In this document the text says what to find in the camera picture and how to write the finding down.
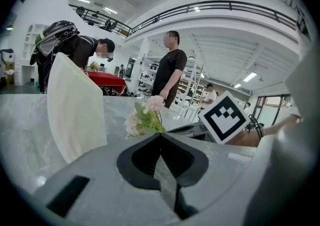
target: metal blade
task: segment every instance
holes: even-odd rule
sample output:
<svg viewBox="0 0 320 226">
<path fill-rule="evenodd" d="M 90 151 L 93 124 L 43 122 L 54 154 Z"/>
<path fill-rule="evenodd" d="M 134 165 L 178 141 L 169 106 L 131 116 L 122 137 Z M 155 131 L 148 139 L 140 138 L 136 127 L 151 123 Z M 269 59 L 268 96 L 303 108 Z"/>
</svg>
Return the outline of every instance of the metal blade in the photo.
<svg viewBox="0 0 320 226">
<path fill-rule="evenodd" d="M 162 156 L 159 157 L 155 165 L 154 178 L 160 182 L 160 193 L 162 198 L 171 210 L 174 211 L 176 204 L 177 181 L 170 172 Z"/>
</svg>

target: artificial flower bouquet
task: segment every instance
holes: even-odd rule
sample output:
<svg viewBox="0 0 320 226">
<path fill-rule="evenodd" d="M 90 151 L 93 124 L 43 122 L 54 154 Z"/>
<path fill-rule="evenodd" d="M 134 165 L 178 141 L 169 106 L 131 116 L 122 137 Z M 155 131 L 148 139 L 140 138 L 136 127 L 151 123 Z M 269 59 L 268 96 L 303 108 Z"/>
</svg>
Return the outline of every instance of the artificial flower bouquet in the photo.
<svg viewBox="0 0 320 226">
<path fill-rule="evenodd" d="M 151 96 L 142 104 L 136 102 L 134 112 L 125 121 L 128 137 L 143 136 L 151 133 L 165 133 L 162 125 L 161 110 L 165 106 L 164 99 Z"/>
<path fill-rule="evenodd" d="M 96 61 L 90 63 L 90 69 L 97 72 L 99 70 L 99 64 Z"/>
</svg>

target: hand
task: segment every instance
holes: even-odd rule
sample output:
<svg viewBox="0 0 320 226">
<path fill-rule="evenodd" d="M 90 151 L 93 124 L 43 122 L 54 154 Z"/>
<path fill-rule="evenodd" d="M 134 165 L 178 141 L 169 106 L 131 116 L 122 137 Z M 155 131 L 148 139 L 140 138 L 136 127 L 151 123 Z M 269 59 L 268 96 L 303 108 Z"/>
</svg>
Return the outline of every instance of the hand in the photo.
<svg viewBox="0 0 320 226">
<path fill-rule="evenodd" d="M 163 98 L 163 100 L 165 101 L 168 97 L 168 94 L 169 94 L 169 90 L 167 89 L 162 89 L 162 91 L 160 92 L 160 96 Z"/>
</svg>

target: man in black shirt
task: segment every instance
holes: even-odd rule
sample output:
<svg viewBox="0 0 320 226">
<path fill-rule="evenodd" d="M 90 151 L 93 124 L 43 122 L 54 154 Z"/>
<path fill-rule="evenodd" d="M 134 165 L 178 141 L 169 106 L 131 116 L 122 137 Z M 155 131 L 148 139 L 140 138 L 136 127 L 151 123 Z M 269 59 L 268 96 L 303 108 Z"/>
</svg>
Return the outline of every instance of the man in black shirt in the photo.
<svg viewBox="0 0 320 226">
<path fill-rule="evenodd" d="M 169 52 L 161 59 L 155 76 L 152 96 L 161 96 L 165 107 L 170 108 L 174 101 L 180 77 L 187 63 L 187 56 L 179 49 L 180 36 L 175 30 L 168 31 L 164 36 L 164 45 Z"/>
<path fill-rule="evenodd" d="M 100 58 L 112 58 L 115 50 L 115 43 L 108 39 L 95 39 L 89 36 L 75 35 L 66 39 L 56 46 L 53 54 L 62 52 L 74 62 L 82 70 L 86 69 L 89 57 L 96 52 Z M 55 56 L 44 56 L 38 48 L 35 49 L 32 56 L 36 56 L 39 74 L 40 93 L 45 91 L 45 84 L 48 83 L 51 66 L 55 60 Z"/>
</svg>

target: marble tabletop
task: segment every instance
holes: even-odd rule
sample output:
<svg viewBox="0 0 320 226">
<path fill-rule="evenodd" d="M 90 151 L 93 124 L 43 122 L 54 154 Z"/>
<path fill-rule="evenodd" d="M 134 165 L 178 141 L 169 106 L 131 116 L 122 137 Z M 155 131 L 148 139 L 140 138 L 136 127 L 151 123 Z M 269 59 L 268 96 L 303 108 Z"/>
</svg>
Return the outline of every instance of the marble tabletop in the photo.
<svg viewBox="0 0 320 226">
<path fill-rule="evenodd" d="M 125 121 L 141 98 L 104 96 L 108 144 L 129 142 Z M 190 124 L 167 108 L 161 113 L 169 131 Z M 14 184 L 33 193 L 67 165 L 52 136 L 45 94 L 0 95 L 0 159 Z"/>
</svg>

